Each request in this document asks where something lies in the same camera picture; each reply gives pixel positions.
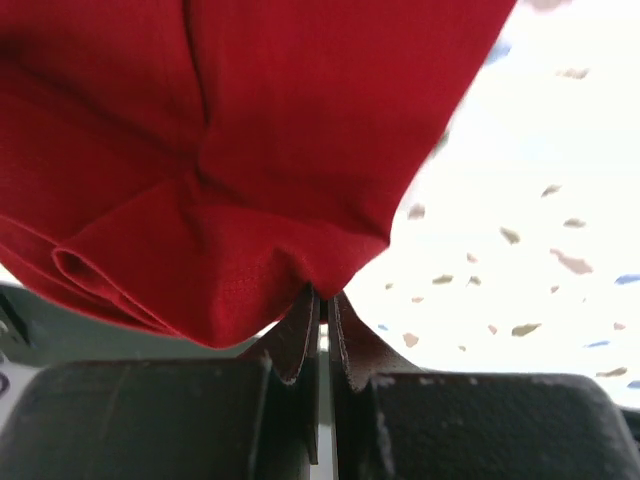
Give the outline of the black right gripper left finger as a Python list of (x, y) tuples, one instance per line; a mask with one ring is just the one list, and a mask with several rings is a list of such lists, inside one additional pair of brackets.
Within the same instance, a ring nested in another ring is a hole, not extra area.
[(254, 479), (308, 479), (318, 463), (320, 299), (310, 286), (242, 357), (269, 366)]

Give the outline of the dark red t shirt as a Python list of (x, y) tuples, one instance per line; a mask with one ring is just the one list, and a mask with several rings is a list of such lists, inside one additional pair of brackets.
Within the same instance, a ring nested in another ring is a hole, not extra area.
[(225, 348), (340, 292), (509, 1), (5, 1), (1, 262), (45, 299)]

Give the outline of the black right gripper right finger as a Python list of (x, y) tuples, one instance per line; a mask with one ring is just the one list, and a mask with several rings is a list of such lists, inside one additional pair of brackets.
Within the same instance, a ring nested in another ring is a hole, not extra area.
[(420, 368), (367, 327), (344, 293), (328, 302), (328, 335), (334, 469), (339, 479), (375, 478), (383, 463), (369, 380), (378, 373), (417, 373)]

